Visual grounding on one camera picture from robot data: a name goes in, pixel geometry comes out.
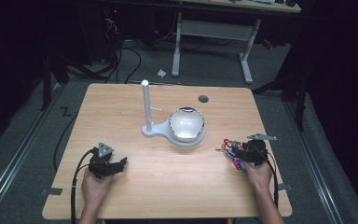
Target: desk leg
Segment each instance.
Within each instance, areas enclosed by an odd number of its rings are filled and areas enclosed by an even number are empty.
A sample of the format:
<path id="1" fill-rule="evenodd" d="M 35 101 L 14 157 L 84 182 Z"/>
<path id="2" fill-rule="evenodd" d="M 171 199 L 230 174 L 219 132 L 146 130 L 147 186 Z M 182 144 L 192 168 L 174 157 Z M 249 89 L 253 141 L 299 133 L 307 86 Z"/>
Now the desk leg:
<path id="1" fill-rule="evenodd" d="M 245 52 L 240 54 L 242 72 L 243 72 L 243 75 L 245 76 L 245 82 L 247 84 L 252 84 L 253 83 L 251 71 L 249 70 L 248 57 L 249 57 L 249 53 L 251 52 L 252 45 L 255 42 L 255 36 L 257 35 L 257 31 L 258 31 L 258 27 L 260 25 L 260 22 L 261 22 L 261 20 L 256 20 L 255 21 L 255 25 L 254 25 L 254 27 L 252 29 L 252 32 L 251 32 L 249 40 L 248 40 L 248 45 L 245 48 Z"/>
<path id="2" fill-rule="evenodd" d="M 176 27 L 176 46 L 173 54 L 172 62 L 172 76 L 179 76 L 179 65 L 180 65 L 180 37 L 182 34 L 182 13 L 178 12 L 178 22 Z"/>

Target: gray carpet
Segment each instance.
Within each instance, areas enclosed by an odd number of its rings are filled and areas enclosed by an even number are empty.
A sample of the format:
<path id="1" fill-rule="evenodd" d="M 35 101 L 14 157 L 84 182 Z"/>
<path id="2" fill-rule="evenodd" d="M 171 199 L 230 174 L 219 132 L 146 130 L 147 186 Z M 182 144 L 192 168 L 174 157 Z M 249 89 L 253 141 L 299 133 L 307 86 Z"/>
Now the gray carpet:
<path id="1" fill-rule="evenodd" d="M 136 83 L 146 78 L 156 83 L 255 89 L 275 78 L 290 49 L 290 46 L 284 46 L 268 50 L 263 46 L 255 45 L 249 57 L 254 84 L 249 86 L 244 83 L 237 55 L 241 52 L 243 43 L 209 41 L 200 48 L 198 43 L 184 44 L 187 49 L 182 51 L 179 77 L 170 75 L 173 53 L 170 42 L 162 42 L 155 47 L 136 42 L 126 43 L 126 47 L 136 46 L 134 50 L 142 57 L 142 63 L 131 76 L 130 82 Z M 138 62 L 139 58 L 133 51 L 122 51 L 122 59 L 118 67 L 119 83 L 123 83 Z M 90 68 L 98 70 L 103 66 L 94 64 Z M 157 76 L 159 69 L 167 72 L 166 77 Z M 101 80 L 71 76 L 68 85 L 60 86 L 54 91 L 56 101 L 34 136 L 20 170 L 14 174 L 14 179 L 0 201 L 0 223 L 69 223 L 68 220 L 43 219 L 42 210 L 46 201 L 43 190 L 51 186 L 55 176 L 53 156 L 62 132 L 81 106 L 88 85 L 95 82 Z M 112 75 L 109 83 L 115 82 L 115 75 Z M 40 116 L 42 92 L 42 85 L 37 86 L 32 97 L 13 117 L 10 126 L 0 139 L 0 176 L 21 147 L 22 140 L 33 126 L 34 120 Z M 287 111 L 291 103 L 283 103 L 278 93 L 278 91 L 267 91 L 256 95 L 255 99 L 267 134 L 276 135 L 279 139 L 272 141 L 271 146 L 282 179 L 292 186 L 288 195 L 293 214 L 284 220 L 286 223 L 330 223 L 302 152 L 303 145 L 298 138 L 296 126 L 293 125 L 292 117 Z M 66 114 L 70 116 L 64 115 L 63 107 L 68 108 Z M 59 144 L 57 162 L 60 162 L 71 128 L 72 125 Z M 305 132 L 302 134 L 310 144 L 312 154 L 331 190 L 342 223 L 358 223 L 357 196 L 324 136 L 323 128 L 315 116 L 309 97 L 304 116 L 304 129 Z M 236 224 L 238 223 L 258 223 L 258 221 L 253 218 L 238 218 Z"/>

